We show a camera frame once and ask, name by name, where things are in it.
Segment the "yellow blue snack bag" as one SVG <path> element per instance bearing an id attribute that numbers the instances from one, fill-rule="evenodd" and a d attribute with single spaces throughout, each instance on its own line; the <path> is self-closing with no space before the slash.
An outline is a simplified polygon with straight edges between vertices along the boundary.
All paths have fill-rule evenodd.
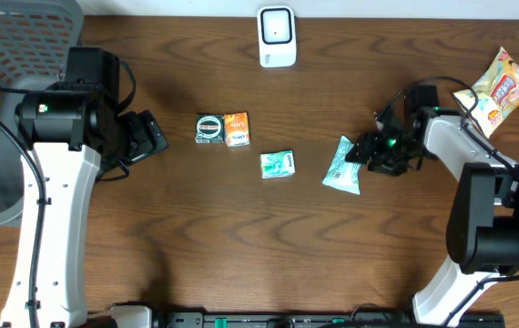
<path id="1" fill-rule="evenodd" d="M 472 90 L 478 96 L 478 104 L 470 119 L 489 138 L 519 106 L 519 64 L 500 47 Z"/>

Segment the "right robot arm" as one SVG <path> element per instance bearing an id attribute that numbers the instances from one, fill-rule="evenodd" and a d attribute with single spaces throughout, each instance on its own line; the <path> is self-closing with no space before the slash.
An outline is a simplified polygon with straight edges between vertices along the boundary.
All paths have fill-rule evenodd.
<path id="1" fill-rule="evenodd" d="M 456 327 L 490 287 L 519 281 L 519 164 L 488 143 L 454 109 L 418 107 L 399 123 L 390 114 L 362 134 L 349 162 L 400 176 L 412 159 L 438 159 L 458 182 L 446 229 L 448 255 L 412 297 L 412 320 Z"/>

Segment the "orange juice carton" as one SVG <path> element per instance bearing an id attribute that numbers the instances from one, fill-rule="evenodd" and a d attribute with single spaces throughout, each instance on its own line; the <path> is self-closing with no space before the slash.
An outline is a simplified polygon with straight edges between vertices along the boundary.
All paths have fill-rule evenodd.
<path id="1" fill-rule="evenodd" d="M 225 143 L 228 147 L 247 146 L 250 142 L 249 118 L 246 112 L 224 116 Z"/>

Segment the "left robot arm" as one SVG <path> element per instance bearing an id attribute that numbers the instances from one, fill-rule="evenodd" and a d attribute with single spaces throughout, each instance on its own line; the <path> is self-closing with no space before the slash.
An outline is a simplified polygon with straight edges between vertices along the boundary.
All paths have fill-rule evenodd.
<path id="1" fill-rule="evenodd" d="M 23 215 L 2 327 L 78 327 L 88 317 L 84 255 L 92 189 L 168 145 L 152 113 L 92 91 L 33 91 L 16 106 L 25 140 Z"/>

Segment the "teal candy wrapper bag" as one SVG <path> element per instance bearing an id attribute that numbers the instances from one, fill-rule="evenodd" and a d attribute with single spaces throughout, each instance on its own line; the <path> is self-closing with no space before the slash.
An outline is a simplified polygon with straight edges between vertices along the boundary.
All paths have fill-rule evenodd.
<path id="1" fill-rule="evenodd" d="M 339 145 L 322 184 L 336 190 L 360 195 L 359 170 L 361 164 L 349 162 L 345 159 L 353 146 L 354 144 L 351 143 L 347 137 L 341 136 Z"/>

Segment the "round black lidded cup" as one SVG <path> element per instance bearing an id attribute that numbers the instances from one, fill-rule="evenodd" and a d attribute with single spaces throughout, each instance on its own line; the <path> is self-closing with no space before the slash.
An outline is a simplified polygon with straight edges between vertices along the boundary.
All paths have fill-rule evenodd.
<path id="1" fill-rule="evenodd" d="M 221 144 L 224 142 L 224 119 L 222 115 L 196 115 L 195 141 L 198 144 Z"/>

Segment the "green tissue pack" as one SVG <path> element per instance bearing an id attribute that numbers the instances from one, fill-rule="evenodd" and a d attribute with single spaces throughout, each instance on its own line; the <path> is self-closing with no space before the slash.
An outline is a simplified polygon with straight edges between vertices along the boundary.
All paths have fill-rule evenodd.
<path id="1" fill-rule="evenodd" d="M 264 179 L 288 177 L 293 175 L 296 171 L 292 150 L 262 153 L 259 159 L 261 177 Z"/>

